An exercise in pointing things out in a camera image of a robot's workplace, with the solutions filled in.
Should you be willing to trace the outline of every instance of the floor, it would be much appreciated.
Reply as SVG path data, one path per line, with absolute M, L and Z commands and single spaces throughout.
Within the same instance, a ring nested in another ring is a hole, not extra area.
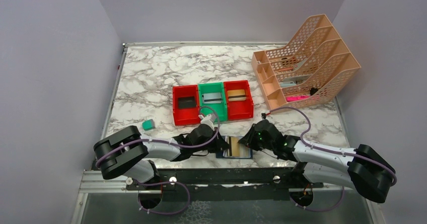
M 229 121 L 221 125 L 222 135 L 243 136 L 253 123 L 267 112 L 250 61 L 254 51 L 278 48 L 277 45 L 248 46 L 139 46 L 129 47 L 123 65 L 117 95 L 111 113 L 107 136 L 120 129 L 153 119 L 156 128 L 147 135 L 171 138 L 190 132 L 193 126 L 175 126 L 172 115 L 172 86 L 223 81 L 248 80 L 254 101 L 254 118 Z M 348 147 L 335 105 L 331 102 L 302 109 L 312 122 L 305 136 L 308 140 Z M 307 124 L 298 112 L 285 112 L 268 117 L 283 134 L 299 135 Z M 157 168 L 235 168 L 286 167 L 290 161 L 254 152 L 251 160 L 192 157 L 181 162 L 155 160 Z

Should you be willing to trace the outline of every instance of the gray wall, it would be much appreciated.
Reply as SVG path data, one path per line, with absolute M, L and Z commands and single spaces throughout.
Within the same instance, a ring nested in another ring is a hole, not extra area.
M 353 146 L 397 171 L 387 223 L 425 223 L 427 0 L 345 0 L 334 25 L 362 65 L 339 94 Z
M 1 223 L 68 223 L 121 41 L 98 0 L 0 0 Z
M 343 0 L 100 0 L 126 42 L 287 41 Z

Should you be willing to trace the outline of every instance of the metal frame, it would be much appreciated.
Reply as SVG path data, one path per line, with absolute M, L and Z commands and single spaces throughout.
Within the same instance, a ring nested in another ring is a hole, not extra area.
M 288 42 L 216 42 L 216 41 L 200 41 L 200 42 L 152 42 L 152 43 L 124 43 L 123 44 L 123 54 L 121 58 L 121 62 L 119 65 L 119 70 L 117 72 L 116 81 L 113 89 L 113 93 L 110 98 L 109 107 L 107 110 L 107 115 L 104 121 L 104 125 L 102 128 L 102 134 L 101 139 L 103 139 L 106 135 L 108 124 L 110 122 L 111 112 L 114 106 L 114 99 L 117 94 L 117 88 L 120 83 L 120 77 L 121 73 L 123 71 L 123 65 L 124 61 L 126 59 L 126 54 L 128 47 L 134 47 L 134 46 L 221 46 L 221 45 L 228 45 L 228 46 L 237 46 L 237 45 L 286 45 Z M 348 141 L 347 138 L 347 128 L 345 125 L 345 121 L 343 118 L 343 115 L 341 113 L 341 109 L 339 107 L 339 101 L 335 97 L 333 100 L 337 113 L 338 118 L 340 120 L 341 126 L 344 131 L 344 136 Z M 101 172 L 99 171 L 84 171 L 82 176 L 81 185 L 79 188 L 79 193 L 77 196 L 77 201 L 74 209 L 74 213 L 72 216 L 71 224 L 80 224 L 83 219 L 83 214 L 85 211 L 87 198 L 89 193 L 152 193 L 152 194 L 159 194 L 159 190 L 126 190 L 126 183 L 125 183 L 126 177 L 121 176 L 113 180 L 105 181 L 102 178 Z M 324 188 L 318 188 L 316 191 L 331 191 L 331 190 L 339 190 L 341 189 L 340 186 L 334 186 L 334 185 L 328 185 L 325 184 Z M 301 191 L 301 188 L 292 188 L 289 189 L 289 192 L 293 191 Z M 369 200 L 366 200 L 368 209 L 370 211 L 372 220 L 374 223 L 377 224 L 385 224 L 384 216 L 381 212 L 380 205 L 374 202 L 371 202 Z

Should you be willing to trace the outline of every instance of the white marble surface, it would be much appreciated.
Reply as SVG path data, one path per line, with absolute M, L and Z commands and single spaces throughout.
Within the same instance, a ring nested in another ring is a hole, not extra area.
M 172 115 L 172 86 L 224 81 L 248 80 L 254 101 L 254 118 L 229 121 L 221 125 L 221 135 L 243 136 L 253 123 L 267 112 L 261 91 L 250 65 L 254 51 L 277 46 L 144 46 L 130 47 L 111 113 L 107 135 L 129 125 L 141 132 L 142 122 L 153 119 L 156 128 L 146 134 L 170 138 L 190 132 L 195 125 L 175 126 Z M 312 122 L 305 136 L 308 140 L 331 146 L 347 147 L 341 124 L 333 103 L 302 109 Z M 298 112 L 285 112 L 267 118 L 283 134 L 299 135 L 307 123 Z M 274 159 L 255 152 L 252 160 L 191 157 L 181 162 L 155 160 L 158 168 L 235 168 L 284 167 L 290 161 Z

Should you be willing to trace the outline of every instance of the table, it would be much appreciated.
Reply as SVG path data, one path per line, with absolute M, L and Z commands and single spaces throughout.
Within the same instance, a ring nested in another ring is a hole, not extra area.
M 267 112 L 264 98 L 250 61 L 254 51 L 278 48 L 277 45 L 224 46 L 135 46 L 129 47 L 124 61 L 107 136 L 122 128 L 153 119 L 156 128 L 147 135 L 171 138 L 190 132 L 195 126 L 175 126 L 172 115 L 172 86 L 248 80 L 254 101 L 254 118 L 228 121 L 221 125 L 221 135 L 243 136 L 250 126 Z M 308 140 L 338 147 L 349 147 L 334 103 L 302 109 L 312 122 L 305 136 Z M 295 111 L 267 118 L 283 133 L 300 135 L 307 128 Z M 251 160 L 216 159 L 214 154 L 191 157 L 181 162 L 155 160 L 157 168 L 235 168 L 287 167 L 295 163 L 255 152 Z

